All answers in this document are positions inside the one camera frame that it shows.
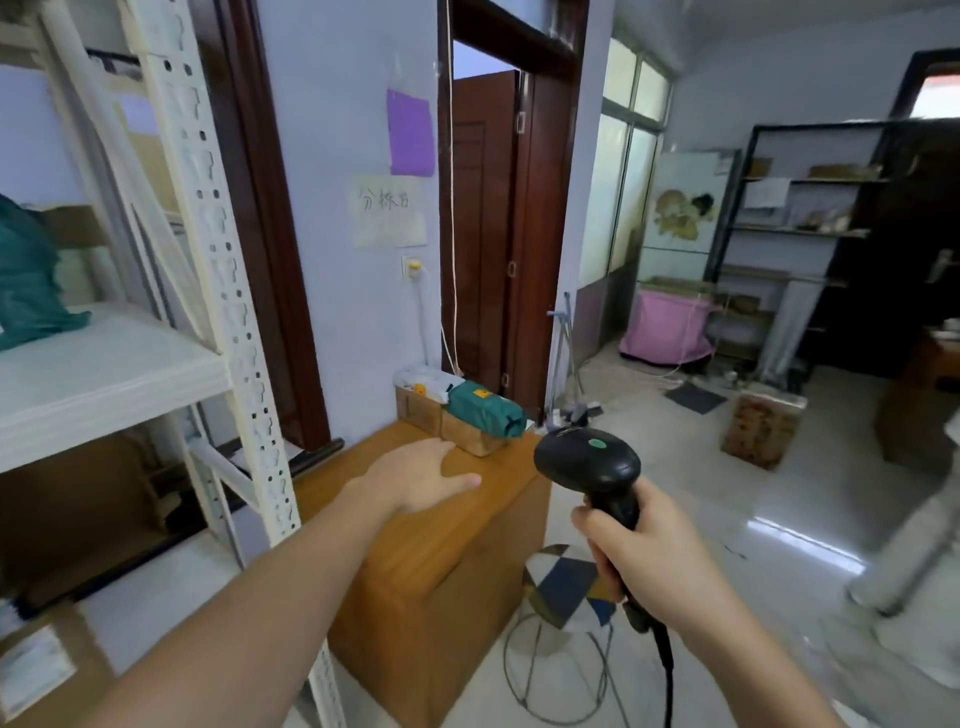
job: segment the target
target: stool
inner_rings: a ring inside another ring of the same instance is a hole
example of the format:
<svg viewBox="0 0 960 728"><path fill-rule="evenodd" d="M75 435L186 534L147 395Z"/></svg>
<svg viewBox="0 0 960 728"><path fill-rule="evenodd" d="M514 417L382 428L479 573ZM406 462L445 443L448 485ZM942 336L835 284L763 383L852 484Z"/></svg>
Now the stool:
<svg viewBox="0 0 960 728"><path fill-rule="evenodd" d="M580 725L600 710L607 695L607 686L610 685L624 725L630 728L630 721L627 719L610 672L609 658L613 642L612 618L616 612L616 604L611 600L607 586L600 578L597 565L590 553L582 548L564 544L542 548L527 559L523 569L523 592L533 609L533 614L519 617L503 644L503 673L516 702L527 713L544 723L557 726ZM534 639L526 685L521 693L507 670L507 650L516 630L530 619L538 620L537 636ZM600 679L597 681L593 707L584 716L571 720L555 720L540 715L530 707L528 701L530 686L533 684L540 636L545 624L566 634L586 635L596 647L602 665ZM606 647L601 647L593 632L602 631L604 627L607 628L607 644Z"/></svg>

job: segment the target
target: paper sign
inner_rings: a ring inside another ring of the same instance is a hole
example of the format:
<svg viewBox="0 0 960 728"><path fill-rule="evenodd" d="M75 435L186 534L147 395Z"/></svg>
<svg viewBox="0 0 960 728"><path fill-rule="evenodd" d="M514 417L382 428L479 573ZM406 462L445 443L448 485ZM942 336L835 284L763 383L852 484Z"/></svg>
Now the paper sign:
<svg viewBox="0 0 960 728"><path fill-rule="evenodd" d="M0 658L0 710L10 722L77 669L48 624Z"/></svg>
<svg viewBox="0 0 960 728"><path fill-rule="evenodd" d="M417 177L357 175L348 202L357 248L411 248L426 245L426 218Z"/></svg>
<svg viewBox="0 0 960 728"><path fill-rule="evenodd" d="M433 177L437 150L433 146L433 117L426 99L387 90L390 128L390 171L395 175Z"/></svg>
<svg viewBox="0 0 960 728"><path fill-rule="evenodd" d="M116 100L127 118L127 129L134 133L160 136L160 127L156 123L150 99L136 93L118 93Z"/></svg>
<svg viewBox="0 0 960 728"><path fill-rule="evenodd" d="M743 206L746 209L783 207L789 192L790 180L786 177L770 177L750 182L743 196Z"/></svg>

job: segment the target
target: geometric pattern cushion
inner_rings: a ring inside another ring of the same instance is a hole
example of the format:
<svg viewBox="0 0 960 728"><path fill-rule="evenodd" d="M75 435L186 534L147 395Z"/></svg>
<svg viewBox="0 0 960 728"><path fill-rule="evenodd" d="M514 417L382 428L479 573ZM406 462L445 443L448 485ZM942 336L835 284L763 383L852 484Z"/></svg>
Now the geometric pattern cushion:
<svg viewBox="0 0 960 728"><path fill-rule="evenodd" d="M565 632L605 627L616 611L592 555L576 546L546 546L527 559L523 591L541 619Z"/></svg>

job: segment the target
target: teal bag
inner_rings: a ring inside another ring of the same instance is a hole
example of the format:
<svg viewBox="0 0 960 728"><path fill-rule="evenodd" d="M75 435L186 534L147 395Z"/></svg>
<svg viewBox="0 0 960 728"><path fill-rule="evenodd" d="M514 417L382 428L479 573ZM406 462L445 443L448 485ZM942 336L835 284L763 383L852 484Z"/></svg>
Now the teal bag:
<svg viewBox="0 0 960 728"><path fill-rule="evenodd" d="M70 313L60 303L59 257L39 219L0 195L0 352L89 322L89 312Z"/></svg>
<svg viewBox="0 0 960 728"><path fill-rule="evenodd" d="M521 437L527 428L527 415L519 404L495 395L475 381L465 381L447 395L447 412L489 435Z"/></svg>

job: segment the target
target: hand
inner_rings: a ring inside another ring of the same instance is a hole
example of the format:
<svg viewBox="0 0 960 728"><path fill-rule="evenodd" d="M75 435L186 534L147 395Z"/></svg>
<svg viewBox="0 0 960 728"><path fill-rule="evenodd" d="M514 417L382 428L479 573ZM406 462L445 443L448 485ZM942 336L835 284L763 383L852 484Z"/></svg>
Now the hand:
<svg viewBox="0 0 960 728"><path fill-rule="evenodd" d="M443 477L441 463L455 446L437 438L418 440L381 455L362 478L395 511L417 513L480 485L477 473Z"/></svg>
<svg viewBox="0 0 960 728"><path fill-rule="evenodd" d="M634 489L641 506L636 531L586 506L571 514L614 597L624 597L619 574L637 601L685 640L724 629L727 618L746 607L710 558L696 526L645 477Z"/></svg>

